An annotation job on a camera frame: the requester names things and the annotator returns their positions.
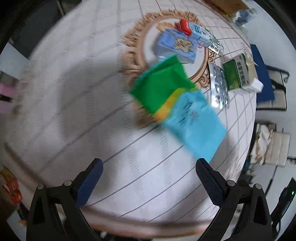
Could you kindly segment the green white medicine box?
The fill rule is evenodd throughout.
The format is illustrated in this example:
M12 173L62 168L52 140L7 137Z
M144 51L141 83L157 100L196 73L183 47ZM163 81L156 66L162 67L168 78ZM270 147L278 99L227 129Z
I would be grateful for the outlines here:
M260 93L264 87L258 80L255 66L257 64L241 53L223 63L223 70L228 90L237 93Z

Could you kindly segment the green blue rice bag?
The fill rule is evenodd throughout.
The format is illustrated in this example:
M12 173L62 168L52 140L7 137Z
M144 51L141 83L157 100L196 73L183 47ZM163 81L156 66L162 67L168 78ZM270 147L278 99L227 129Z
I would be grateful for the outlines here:
M130 94L196 158L212 160L226 136L226 128L201 90L187 78L177 56L140 75Z

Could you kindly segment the chair with beige clothes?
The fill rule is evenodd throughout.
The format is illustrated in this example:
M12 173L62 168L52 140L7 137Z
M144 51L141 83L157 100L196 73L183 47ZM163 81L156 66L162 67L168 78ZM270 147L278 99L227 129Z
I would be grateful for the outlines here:
M285 167L290 149L290 133L273 130L275 125L256 125L254 144L250 151L250 164Z

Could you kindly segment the white checked tablecloth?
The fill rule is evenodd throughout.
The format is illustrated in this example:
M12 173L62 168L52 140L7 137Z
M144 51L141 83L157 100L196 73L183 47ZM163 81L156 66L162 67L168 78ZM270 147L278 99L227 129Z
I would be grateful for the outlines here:
M201 234L218 211L196 158L128 93L125 34L145 14L194 13L224 47L213 63L249 53L245 36L203 1L84 1L43 37L20 78L5 149L23 203L95 158L104 170L82 212L97 229L136 237Z

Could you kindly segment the blue chair cushion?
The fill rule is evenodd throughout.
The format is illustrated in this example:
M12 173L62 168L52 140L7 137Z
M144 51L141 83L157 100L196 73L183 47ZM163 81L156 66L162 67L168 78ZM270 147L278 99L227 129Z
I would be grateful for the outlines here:
M274 101L275 96L273 92L273 87L271 84L271 79L268 75L266 65L260 55L260 52L255 44L251 44L251 51L253 60L256 63L255 69L257 73L258 80L263 84L262 91L257 94L256 102L257 104L267 101Z

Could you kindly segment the pink suitcase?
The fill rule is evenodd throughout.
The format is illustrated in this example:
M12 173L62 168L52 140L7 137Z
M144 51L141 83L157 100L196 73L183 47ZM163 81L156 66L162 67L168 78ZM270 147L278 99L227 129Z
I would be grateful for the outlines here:
M16 88L1 82L0 85L0 113L9 113L14 106L14 98L16 95Z

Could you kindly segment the silver blister pill pack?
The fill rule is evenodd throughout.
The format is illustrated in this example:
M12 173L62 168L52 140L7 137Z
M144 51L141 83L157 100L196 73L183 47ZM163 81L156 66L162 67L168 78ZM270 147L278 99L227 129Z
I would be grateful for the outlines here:
M220 110L229 108L230 98L224 71L219 66L208 64L211 87L211 106Z

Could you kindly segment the silver foil wrapper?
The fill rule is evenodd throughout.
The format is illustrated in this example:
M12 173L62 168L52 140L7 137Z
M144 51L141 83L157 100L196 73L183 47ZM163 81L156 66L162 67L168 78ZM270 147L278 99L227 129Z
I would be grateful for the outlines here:
M209 50L213 51L214 53L216 53L219 56L223 55L224 52L224 47L222 45L222 43L218 40L215 40L209 47Z

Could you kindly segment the ornate gold round placemat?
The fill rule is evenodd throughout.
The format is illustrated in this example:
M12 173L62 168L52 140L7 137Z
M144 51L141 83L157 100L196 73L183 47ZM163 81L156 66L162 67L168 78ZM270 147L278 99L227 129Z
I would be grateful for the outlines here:
M185 19L200 24L198 17L189 11L167 9L145 14L123 37L123 42L127 47L123 54L125 65L123 73L126 75L129 87L148 68L148 62L144 57L144 44L147 43L149 30L156 29L160 33L163 27L175 26L168 23L168 19ZM208 63L213 63L216 58L217 54L212 50L204 49L201 67L190 77L190 80L198 87L210 86L207 67Z

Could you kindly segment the light blue carton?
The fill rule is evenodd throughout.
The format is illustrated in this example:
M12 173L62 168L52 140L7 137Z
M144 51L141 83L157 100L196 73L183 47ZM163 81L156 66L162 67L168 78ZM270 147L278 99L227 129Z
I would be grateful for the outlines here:
M189 22L189 29L191 30L190 37L195 39L199 45L205 48L208 48L216 40L214 35L201 25Z

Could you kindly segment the blue cartoon snack box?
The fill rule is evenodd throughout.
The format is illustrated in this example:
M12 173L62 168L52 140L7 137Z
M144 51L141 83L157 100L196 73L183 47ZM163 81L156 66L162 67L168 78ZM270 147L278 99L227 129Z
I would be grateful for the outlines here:
M175 29L165 29L157 38L153 51L159 59L176 55L181 63L194 63L198 43Z

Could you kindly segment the red small package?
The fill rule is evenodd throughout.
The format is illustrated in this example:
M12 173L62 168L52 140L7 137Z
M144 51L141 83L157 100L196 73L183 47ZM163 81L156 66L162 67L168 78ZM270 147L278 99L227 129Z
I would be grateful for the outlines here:
M179 22L175 22L175 28L188 37L192 35L192 30L190 29L189 21L187 20L181 19L179 20Z

